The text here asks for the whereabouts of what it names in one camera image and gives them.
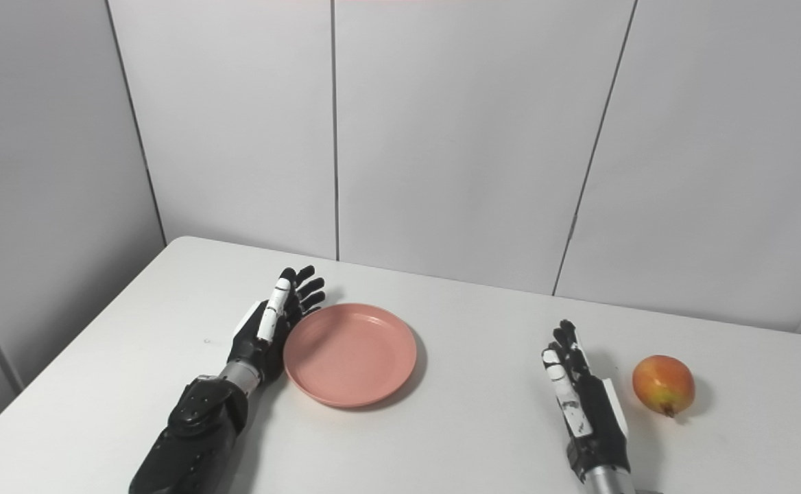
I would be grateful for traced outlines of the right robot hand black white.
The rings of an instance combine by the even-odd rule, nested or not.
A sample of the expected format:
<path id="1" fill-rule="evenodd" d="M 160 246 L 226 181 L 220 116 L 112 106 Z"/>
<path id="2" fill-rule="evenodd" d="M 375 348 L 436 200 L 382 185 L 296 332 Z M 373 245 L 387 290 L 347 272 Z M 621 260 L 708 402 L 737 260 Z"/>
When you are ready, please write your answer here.
<path id="1" fill-rule="evenodd" d="M 568 434 L 566 457 L 586 493 L 634 493 L 628 426 L 611 379 L 591 372 L 575 325 L 562 320 L 542 351 Z"/>

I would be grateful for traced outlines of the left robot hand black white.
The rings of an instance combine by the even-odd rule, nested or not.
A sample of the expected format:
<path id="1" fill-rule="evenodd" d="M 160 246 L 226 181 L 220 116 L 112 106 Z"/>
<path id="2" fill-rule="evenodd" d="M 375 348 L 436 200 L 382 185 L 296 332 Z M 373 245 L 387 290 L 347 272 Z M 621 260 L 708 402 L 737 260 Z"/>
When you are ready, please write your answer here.
<path id="1" fill-rule="evenodd" d="M 270 384 L 283 372 L 287 339 L 304 317 L 326 300 L 325 281 L 315 277 L 315 266 L 282 271 L 270 297 L 250 307 L 233 338 L 227 368 L 245 370 L 245 388 Z"/>

